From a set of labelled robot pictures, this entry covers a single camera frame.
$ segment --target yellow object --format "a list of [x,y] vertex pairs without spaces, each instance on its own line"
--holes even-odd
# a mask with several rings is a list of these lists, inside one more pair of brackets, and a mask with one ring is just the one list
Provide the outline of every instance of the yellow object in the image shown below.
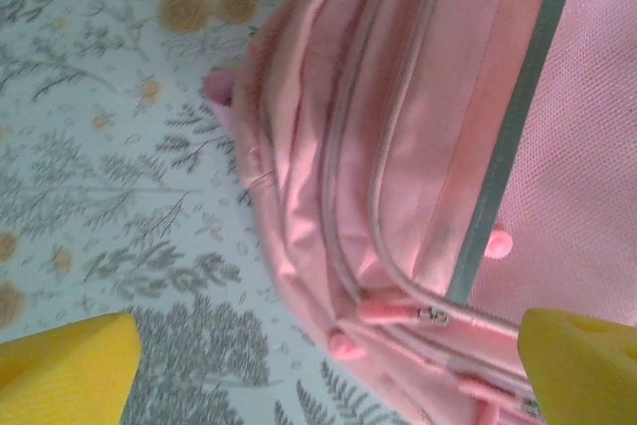
[[129,314],[2,343],[0,424],[116,425],[140,356]]
[[547,425],[637,424],[637,328],[530,310],[518,350]]

